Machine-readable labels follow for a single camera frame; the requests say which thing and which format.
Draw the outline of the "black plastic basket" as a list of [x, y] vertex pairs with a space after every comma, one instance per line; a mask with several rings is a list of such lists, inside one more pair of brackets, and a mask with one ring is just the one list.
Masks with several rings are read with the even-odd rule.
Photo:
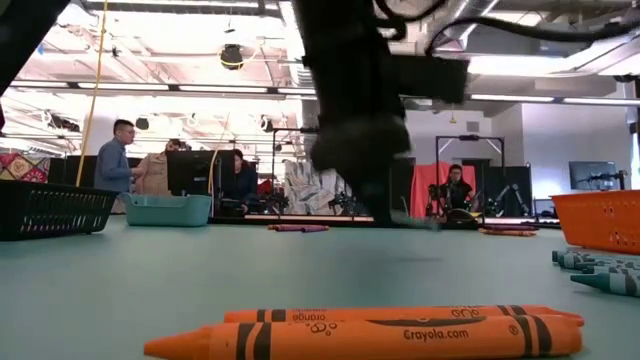
[[100, 232], [117, 196], [94, 188], [0, 180], [0, 242]]

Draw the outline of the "black partition panel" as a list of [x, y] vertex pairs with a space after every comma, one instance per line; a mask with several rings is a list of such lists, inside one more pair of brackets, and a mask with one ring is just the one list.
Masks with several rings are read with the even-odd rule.
[[[96, 156], [85, 156], [81, 174], [81, 187], [94, 187]], [[79, 155], [69, 155], [64, 158], [51, 158], [48, 182], [62, 185], [76, 185], [77, 173], [80, 165]]]
[[396, 158], [390, 171], [391, 207], [410, 215], [411, 188], [414, 175], [413, 157]]
[[495, 199], [506, 185], [511, 184], [517, 184], [519, 186], [520, 193], [525, 203], [529, 206], [530, 215], [532, 215], [531, 171], [527, 166], [506, 167], [505, 178], [502, 178], [499, 166], [481, 167], [479, 173], [476, 175], [477, 192], [479, 193], [477, 197], [479, 210], [487, 217], [496, 217], [490, 209], [491, 200]]

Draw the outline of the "orange plastic basket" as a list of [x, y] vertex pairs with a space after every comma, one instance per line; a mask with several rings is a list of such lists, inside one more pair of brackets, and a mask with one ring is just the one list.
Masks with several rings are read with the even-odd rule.
[[640, 255], [640, 190], [551, 197], [568, 244]]

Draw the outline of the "colourful patterned quilt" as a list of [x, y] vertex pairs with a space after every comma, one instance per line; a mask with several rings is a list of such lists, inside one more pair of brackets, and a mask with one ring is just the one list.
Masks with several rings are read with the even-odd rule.
[[0, 154], [0, 180], [47, 183], [50, 158], [20, 153]]

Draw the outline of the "teal table mat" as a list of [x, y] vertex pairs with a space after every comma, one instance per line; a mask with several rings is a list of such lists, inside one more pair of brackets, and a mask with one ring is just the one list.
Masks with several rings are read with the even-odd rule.
[[231, 310], [541, 304], [585, 319], [574, 360], [640, 360], [640, 299], [573, 283], [531, 238], [467, 231], [130, 227], [0, 243], [0, 360], [145, 360]]

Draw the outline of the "orange hanging cloth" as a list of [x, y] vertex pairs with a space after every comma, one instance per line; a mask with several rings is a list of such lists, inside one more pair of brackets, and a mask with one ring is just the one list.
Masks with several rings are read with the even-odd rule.
[[[440, 162], [440, 184], [444, 184], [447, 180], [449, 167], [453, 164]], [[475, 200], [472, 202], [472, 212], [479, 208], [477, 200], [477, 189], [475, 186], [475, 170], [471, 166], [463, 166], [463, 178], [468, 182], [474, 193]], [[436, 164], [416, 165], [414, 167], [414, 175], [411, 188], [410, 215], [414, 218], [426, 217], [426, 205], [428, 198], [428, 187], [436, 184]]]

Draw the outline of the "person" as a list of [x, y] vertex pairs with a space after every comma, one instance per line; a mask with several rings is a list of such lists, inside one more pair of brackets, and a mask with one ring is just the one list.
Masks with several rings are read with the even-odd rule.
[[256, 170], [244, 159], [243, 152], [234, 149], [233, 178], [225, 185], [223, 198], [231, 200], [243, 215], [249, 212], [249, 203], [257, 196], [257, 178]]
[[141, 175], [136, 178], [134, 192], [142, 195], [170, 195], [167, 155], [169, 152], [179, 151], [181, 147], [182, 142], [179, 139], [170, 139], [162, 152], [145, 156], [137, 166]]
[[440, 203], [445, 211], [469, 210], [475, 193], [463, 178], [463, 168], [458, 164], [449, 167], [447, 180], [439, 187]]
[[94, 187], [100, 190], [126, 193], [131, 189], [134, 172], [129, 166], [126, 147], [135, 138], [134, 124], [118, 119], [113, 125], [113, 137], [104, 143], [96, 157]]

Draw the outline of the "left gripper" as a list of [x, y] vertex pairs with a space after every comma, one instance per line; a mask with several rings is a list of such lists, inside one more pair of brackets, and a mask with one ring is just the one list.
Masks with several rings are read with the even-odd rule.
[[348, 184], [361, 186], [362, 203], [379, 225], [393, 223], [388, 185], [372, 180], [386, 173], [398, 154], [410, 150], [405, 121], [383, 114], [320, 123], [310, 151], [313, 167], [320, 172], [335, 170]]

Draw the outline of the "grey rectangular air duct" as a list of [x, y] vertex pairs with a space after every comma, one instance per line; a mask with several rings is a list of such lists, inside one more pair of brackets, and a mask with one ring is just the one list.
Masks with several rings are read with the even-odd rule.
[[477, 26], [467, 38], [466, 53], [527, 56], [569, 56], [579, 46], [528, 38], [502, 30]]

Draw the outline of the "dark wall screen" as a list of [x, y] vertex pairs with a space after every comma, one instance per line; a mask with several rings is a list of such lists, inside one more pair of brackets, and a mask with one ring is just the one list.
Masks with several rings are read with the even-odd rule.
[[580, 182], [592, 174], [616, 173], [616, 166], [611, 161], [570, 161], [569, 178], [572, 190], [608, 191], [617, 190], [617, 180]]

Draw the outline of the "teal plastic basket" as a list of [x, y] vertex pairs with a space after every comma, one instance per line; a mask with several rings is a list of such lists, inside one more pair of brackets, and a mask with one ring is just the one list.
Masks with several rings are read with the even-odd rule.
[[204, 195], [155, 196], [124, 194], [130, 226], [201, 227], [211, 214], [212, 199]]

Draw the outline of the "white leaf-patterned cloth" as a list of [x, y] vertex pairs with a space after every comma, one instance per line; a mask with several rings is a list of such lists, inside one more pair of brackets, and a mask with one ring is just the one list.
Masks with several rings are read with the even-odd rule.
[[287, 161], [284, 165], [287, 214], [334, 215], [329, 203], [339, 193], [350, 193], [348, 185], [334, 170], [317, 172], [310, 162]]

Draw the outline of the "black metal frame stand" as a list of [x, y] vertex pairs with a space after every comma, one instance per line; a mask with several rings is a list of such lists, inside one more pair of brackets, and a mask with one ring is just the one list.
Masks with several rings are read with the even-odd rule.
[[480, 140], [484, 140], [490, 146], [492, 146], [501, 156], [500, 158], [500, 169], [502, 178], [506, 177], [506, 166], [505, 166], [505, 140], [503, 137], [496, 136], [480, 136], [476, 134], [463, 134], [463, 135], [437, 135], [435, 137], [435, 164], [436, 164], [436, 188], [440, 190], [441, 184], [441, 176], [440, 176], [440, 155], [441, 153], [449, 146], [449, 144], [453, 140], [458, 140], [461, 142], [478, 142]]
[[282, 155], [282, 170], [278, 177], [279, 186], [284, 188], [285, 162], [310, 162], [306, 145], [310, 144], [314, 135], [315, 130], [307, 127], [286, 128], [284, 126], [277, 126], [274, 129], [272, 134], [272, 174], [275, 174], [276, 146], [284, 145], [292, 147], [291, 154], [287, 153], [286, 155]]

